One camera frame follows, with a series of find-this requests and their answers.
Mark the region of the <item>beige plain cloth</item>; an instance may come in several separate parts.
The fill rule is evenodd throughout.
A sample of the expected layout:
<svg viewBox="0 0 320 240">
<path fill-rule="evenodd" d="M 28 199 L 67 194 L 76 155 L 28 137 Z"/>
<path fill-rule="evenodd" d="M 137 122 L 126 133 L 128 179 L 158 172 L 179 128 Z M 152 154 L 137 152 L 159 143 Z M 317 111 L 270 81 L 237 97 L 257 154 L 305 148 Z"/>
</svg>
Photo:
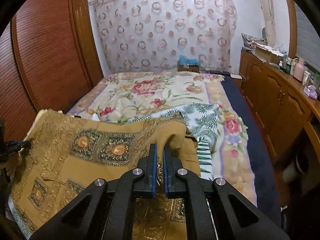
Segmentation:
<svg viewBox="0 0 320 240">
<path fill-rule="evenodd" d="M 60 114 L 62 114 L 63 113 L 63 111 L 61 111 L 61 110 L 59 110 L 59 111 L 54 111 L 54 110 L 52 110 L 52 109 L 42 109 L 42 110 L 40 110 L 39 112 L 38 112 L 38 114 L 37 114 L 37 116 L 36 117 L 41 117 L 41 116 L 43 116 L 45 113 L 47 113 L 47 112 L 49 112 L 49 113 L 51 113 L 51 112 L 54 112 L 54 113 L 60 113 Z"/>
</svg>

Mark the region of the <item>wooden side cabinet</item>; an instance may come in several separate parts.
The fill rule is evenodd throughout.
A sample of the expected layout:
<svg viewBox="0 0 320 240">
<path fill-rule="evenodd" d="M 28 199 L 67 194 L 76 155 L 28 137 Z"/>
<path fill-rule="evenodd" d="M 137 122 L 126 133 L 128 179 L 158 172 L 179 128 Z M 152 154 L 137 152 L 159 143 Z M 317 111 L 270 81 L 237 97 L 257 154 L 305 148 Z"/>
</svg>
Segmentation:
<svg viewBox="0 0 320 240">
<path fill-rule="evenodd" d="M 319 154 L 319 101 L 293 76 L 241 51 L 241 90 L 262 130 L 272 163 L 283 160 L 301 131 Z"/>
</svg>

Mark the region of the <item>open cardboard box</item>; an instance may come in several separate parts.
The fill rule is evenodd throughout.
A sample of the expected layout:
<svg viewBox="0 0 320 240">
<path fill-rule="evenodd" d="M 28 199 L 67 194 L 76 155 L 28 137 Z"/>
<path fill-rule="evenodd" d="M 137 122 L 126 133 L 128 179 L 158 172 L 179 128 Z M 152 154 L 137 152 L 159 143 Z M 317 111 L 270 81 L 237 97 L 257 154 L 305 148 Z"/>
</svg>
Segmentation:
<svg viewBox="0 0 320 240">
<path fill-rule="evenodd" d="M 279 50 L 263 44 L 256 44 L 253 54 L 261 61 L 275 64 L 279 64 L 284 58 L 284 54 Z"/>
</svg>

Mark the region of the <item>circle patterned sheer curtain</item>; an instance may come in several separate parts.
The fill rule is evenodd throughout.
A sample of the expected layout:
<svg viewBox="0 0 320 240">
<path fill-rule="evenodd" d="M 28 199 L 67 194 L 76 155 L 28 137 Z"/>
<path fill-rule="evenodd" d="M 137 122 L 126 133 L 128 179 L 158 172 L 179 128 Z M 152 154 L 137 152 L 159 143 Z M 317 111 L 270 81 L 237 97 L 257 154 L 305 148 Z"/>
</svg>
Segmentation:
<svg viewBox="0 0 320 240">
<path fill-rule="evenodd" d="M 180 59 L 201 71 L 236 72 L 233 0 L 95 0 L 92 6 L 112 73 L 176 70 Z"/>
</svg>

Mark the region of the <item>cardboard box with blue cloth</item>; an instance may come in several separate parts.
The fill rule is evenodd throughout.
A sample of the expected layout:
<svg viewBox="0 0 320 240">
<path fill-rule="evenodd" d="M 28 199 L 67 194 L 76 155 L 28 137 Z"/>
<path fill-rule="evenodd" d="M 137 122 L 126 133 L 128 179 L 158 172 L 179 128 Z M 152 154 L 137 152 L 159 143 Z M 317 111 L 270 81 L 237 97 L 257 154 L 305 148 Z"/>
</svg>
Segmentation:
<svg viewBox="0 0 320 240">
<path fill-rule="evenodd" d="M 197 59 L 188 59 L 187 57 L 180 55 L 177 62 L 177 70 L 179 72 L 200 72 L 200 64 Z"/>
</svg>

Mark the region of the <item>floral bed blanket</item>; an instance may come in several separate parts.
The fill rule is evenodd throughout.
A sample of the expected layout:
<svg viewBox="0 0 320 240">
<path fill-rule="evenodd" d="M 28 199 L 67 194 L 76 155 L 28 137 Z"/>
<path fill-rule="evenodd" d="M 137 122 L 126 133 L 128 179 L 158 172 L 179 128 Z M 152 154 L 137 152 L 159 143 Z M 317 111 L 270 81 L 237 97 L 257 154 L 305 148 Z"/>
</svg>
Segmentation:
<svg viewBox="0 0 320 240">
<path fill-rule="evenodd" d="M 134 122 L 180 112 L 198 140 L 201 177 L 225 178 L 257 202 L 247 126 L 232 109 L 224 77 L 191 72 L 119 73 L 103 78 L 69 111 L 84 119 Z"/>
</svg>

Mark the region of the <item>pink thermos bottle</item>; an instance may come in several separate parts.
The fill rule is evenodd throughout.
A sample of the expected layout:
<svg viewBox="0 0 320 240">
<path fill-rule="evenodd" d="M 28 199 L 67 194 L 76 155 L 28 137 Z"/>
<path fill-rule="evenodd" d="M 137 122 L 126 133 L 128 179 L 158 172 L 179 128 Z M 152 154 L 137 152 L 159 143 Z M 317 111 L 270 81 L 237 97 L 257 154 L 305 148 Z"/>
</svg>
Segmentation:
<svg viewBox="0 0 320 240">
<path fill-rule="evenodd" d="M 293 77 L 302 82 L 303 81 L 303 77 L 304 77 L 304 65 L 305 65 L 305 61 L 302 58 L 295 58 L 294 59 L 294 67 L 293 67 Z"/>
</svg>

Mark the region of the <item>purple tissue pack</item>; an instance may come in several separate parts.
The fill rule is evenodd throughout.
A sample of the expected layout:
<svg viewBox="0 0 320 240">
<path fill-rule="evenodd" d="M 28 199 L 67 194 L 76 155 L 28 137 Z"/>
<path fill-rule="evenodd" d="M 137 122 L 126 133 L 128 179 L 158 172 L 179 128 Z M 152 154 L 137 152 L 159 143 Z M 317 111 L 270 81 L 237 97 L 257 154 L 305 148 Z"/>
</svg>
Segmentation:
<svg viewBox="0 0 320 240">
<path fill-rule="evenodd" d="M 315 86 L 313 85 L 305 86 L 303 89 L 303 92 L 307 97 L 317 100 L 318 95 L 317 95 Z"/>
</svg>

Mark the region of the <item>brown louvered wardrobe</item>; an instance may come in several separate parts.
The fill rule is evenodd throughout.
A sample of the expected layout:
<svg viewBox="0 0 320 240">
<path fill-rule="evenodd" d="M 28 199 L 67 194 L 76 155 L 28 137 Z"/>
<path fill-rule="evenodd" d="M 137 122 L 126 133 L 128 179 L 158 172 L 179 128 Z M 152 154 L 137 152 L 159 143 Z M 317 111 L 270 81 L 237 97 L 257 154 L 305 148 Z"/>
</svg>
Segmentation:
<svg viewBox="0 0 320 240">
<path fill-rule="evenodd" d="M 40 110 L 69 111 L 102 78 L 88 0 L 27 0 L 1 35 L 1 136 L 22 140 Z"/>
</svg>

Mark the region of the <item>dark blue mattress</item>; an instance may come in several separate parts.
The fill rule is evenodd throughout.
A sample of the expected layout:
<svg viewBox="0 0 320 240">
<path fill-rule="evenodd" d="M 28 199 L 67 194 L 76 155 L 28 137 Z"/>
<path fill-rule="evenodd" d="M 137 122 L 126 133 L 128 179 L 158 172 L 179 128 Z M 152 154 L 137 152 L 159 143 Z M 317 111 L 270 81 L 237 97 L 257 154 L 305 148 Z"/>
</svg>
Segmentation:
<svg viewBox="0 0 320 240">
<path fill-rule="evenodd" d="M 244 124 L 248 127 L 247 151 L 251 169 L 255 176 L 254 185 L 257 195 L 257 207 L 277 226 L 281 226 L 281 211 L 273 167 L 259 127 L 240 89 L 231 77 L 225 76 L 222 86 L 232 109 L 240 115 Z"/>
</svg>

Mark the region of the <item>tied beige drape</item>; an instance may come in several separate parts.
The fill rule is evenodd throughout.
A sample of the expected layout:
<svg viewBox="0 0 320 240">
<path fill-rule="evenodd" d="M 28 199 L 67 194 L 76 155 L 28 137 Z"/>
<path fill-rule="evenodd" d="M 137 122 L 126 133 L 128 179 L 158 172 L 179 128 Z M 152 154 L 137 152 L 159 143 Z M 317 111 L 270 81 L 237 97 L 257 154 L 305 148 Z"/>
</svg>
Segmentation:
<svg viewBox="0 0 320 240">
<path fill-rule="evenodd" d="M 274 8 L 272 0 L 260 0 L 264 15 L 266 39 L 268 46 L 273 47 L 276 44 L 276 26 L 274 22 Z"/>
</svg>

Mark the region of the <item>patterned cushion on cabinet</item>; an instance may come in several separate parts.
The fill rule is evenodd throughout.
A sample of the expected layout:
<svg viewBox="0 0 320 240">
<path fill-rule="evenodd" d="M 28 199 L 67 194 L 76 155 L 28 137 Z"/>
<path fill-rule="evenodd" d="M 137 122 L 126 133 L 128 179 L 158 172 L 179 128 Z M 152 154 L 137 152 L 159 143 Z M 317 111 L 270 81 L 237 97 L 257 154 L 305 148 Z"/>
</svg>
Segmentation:
<svg viewBox="0 0 320 240">
<path fill-rule="evenodd" d="M 242 36 L 244 48 L 247 50 L 252 50 L 256 44 L 267 45 L 266 38 L 257 38 L 244 33 L 242 33 L 241 36 Z"/>
</svg>

